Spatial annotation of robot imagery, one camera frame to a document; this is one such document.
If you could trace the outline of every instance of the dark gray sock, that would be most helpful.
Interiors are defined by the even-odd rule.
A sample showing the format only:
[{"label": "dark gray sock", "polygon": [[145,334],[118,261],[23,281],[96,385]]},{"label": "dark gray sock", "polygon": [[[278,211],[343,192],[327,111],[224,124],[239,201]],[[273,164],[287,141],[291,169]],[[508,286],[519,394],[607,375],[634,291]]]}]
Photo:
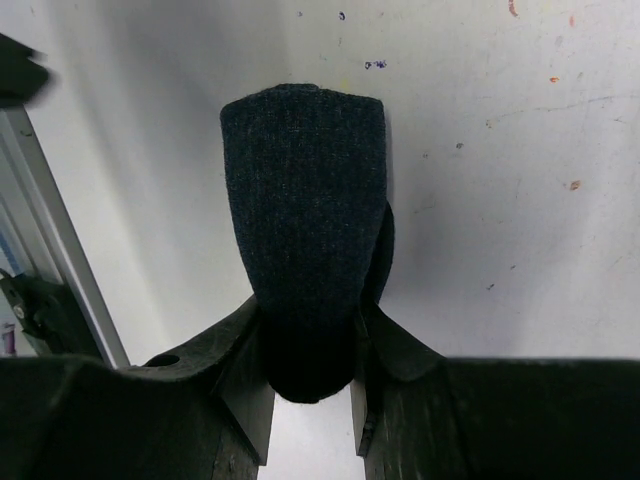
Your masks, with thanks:
[{"label": "dark gray sock", "polygon": [[[379,299],[391,264],[390,209],[382,232],[391,250],[388,241],[376,248],[387,207],[382,103],[280,85],[220,117],[233,225],[265,314],[269,381],[289,400],[316,402],[353,378],[353,315],[362,294]],[[367,277],[374,249],[381,261]]]}]

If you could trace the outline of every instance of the black plastic part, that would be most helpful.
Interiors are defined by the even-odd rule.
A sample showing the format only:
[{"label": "black plastic part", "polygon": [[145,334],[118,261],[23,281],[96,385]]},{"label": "black plastic part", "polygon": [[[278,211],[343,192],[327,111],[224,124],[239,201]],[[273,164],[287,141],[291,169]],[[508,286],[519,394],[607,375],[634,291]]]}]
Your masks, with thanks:
[{"label": "black plastic part", "polygon": [[71,290],[38,278],[3,274],[0,288],[39,355],[78,353],[102,359]]},{"label": "black plastic part", "polygon": [[446,359],[375,305],[359,334],[367,480],[640,478],[640,362]]},{"label": "black plastic part", "polygon": [[36,52],[0,34],[0,108],[27,104],[49,82],[50,74],[34,63]]},{"label": "black plastic part", "polygon": [[1,360],[0,478],[255,479],[274,398],[255,363],[259,315],[250,299],[144,367]]}]

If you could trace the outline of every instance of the white wall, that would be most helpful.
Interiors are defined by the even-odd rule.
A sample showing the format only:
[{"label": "white wall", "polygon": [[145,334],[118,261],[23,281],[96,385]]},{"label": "white wall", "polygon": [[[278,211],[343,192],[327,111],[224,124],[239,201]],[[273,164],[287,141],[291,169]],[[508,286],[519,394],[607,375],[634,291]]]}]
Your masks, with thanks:
[{"label": "white wall", "polygon": [[[5,5],[0,31],[59,73],[31,117],[134,362],[250,294],[218,114],[285,81],[385,103],[392,318],[451,355],[638,357],[637,2],[515,0],[517,17],[506,0]],[[361,477],[329,446],[338,430],[293,427],[338,418],[341,398],[278,403],[274,438],[299,440],[269,468]]]}]

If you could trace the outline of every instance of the stain on wall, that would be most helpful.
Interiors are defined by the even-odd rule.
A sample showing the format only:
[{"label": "stain on wall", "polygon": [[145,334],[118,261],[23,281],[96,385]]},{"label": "stain on wall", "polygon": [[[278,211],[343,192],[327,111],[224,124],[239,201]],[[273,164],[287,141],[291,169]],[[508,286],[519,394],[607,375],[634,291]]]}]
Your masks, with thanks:
[{"label": "stain on wall", "polygon": [[509,12],[511,13],[511,15],[518,18],[518,12],[516,12],[515,0],[509,0]]}]

